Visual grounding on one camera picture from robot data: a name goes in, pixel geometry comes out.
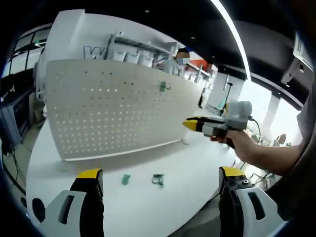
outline black ceiling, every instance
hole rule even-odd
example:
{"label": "black ceiling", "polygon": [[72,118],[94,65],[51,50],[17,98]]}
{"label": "black ceiling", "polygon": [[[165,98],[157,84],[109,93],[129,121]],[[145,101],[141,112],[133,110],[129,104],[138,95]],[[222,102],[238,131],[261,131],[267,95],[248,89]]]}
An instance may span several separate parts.
{"label": "black ceiling", "polygon": [[[312,72],[296,73],[287,88],[282,76],[294,60],[295,32],[267,0],[221,0],[236,22],[251,72],[281,85],[302,103],[307,98]],[[113,15],[157,29],[185,44],[208,62],[244,68],[229,28],[210,0],[99,1],[70,3],[49,0],[25,30],[53,22],[61,10],[84,8],[88,13]]]}

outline white table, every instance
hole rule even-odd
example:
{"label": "white table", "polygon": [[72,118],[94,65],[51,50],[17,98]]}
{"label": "white table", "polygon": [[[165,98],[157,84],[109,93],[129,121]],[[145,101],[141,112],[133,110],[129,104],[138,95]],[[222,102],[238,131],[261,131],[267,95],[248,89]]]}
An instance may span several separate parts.
{"label": "white table", "polygon": [[[32,200],[44,206],[68,190],[78,172],[103,169],[104,235],[111,237],[166,237],[189,221],[218,188],[218,167],[231,166],[232,149],[197,132],[182,142],[132,154],[82,161],[62,161],[48,121],[33,148],[26,184],[30,219],[40,223]],[[124,174],[131,175],[122,185]],[[152,184],[153,174],[164,174],[164,187]]]}

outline human hand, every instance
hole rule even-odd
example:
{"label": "human hand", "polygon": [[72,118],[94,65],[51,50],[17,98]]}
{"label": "human hand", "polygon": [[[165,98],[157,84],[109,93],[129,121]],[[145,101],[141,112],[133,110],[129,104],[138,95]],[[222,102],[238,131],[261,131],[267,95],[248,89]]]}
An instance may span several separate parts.
{"label": "human hand", "polygon": [[211,137],[211,141],[226,144],[228,142],[228,138],[232,140],[235,146],[235,153],[240,160],[247,162],[248,160],[252,159],[257,145],[243,131],[229,130],[224,139],[219,137]]}

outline white pegboard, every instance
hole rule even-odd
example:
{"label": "white pegboard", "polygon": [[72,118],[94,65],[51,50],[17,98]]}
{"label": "white pegboard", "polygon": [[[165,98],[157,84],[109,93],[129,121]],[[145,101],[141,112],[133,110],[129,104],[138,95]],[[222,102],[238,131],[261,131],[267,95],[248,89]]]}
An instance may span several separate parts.
{"label": "white pegboard", "polygon": [[[161,82],[170,90],[160,92]],[[110,60],[57,60],[46,67],[47,116],[63,159],[113,156],[183,138],[182,121],[202,88]]]}

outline ceiling light strip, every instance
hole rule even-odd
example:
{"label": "ceiling light strip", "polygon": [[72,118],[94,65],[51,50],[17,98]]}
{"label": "ceiling light strip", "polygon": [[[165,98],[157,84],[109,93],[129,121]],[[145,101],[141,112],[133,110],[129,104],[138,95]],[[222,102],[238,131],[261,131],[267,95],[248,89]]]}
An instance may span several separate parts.
{"label": "ceiling light strip", "polygon": [[236,40],[237,46],[239,48],[239,51],[240,51],[240,54],[241,54],[241,57],[242,57],[242,60],[243,60],[243,64],[245,66],[247,79],[251,80],[250,68],[249,68],[246,52],[245,52],[245,49],[244,49],[244,47],[242,45],[241,38],[240,38],[240,36],[238,34],[238,31],[237,31],[237,29],[236,29],[231,17],[229,16],[228,12],[226,11],[226,9],[224,8],[224,6],[221,4],[221,2],[219,0],[210,0],[210,1],[215,5],[215,7],[219,11],[219,13],[222,15],[222,17],[226,21],[229,29],[233,33],[233,36],[234,36],[234,38]]}

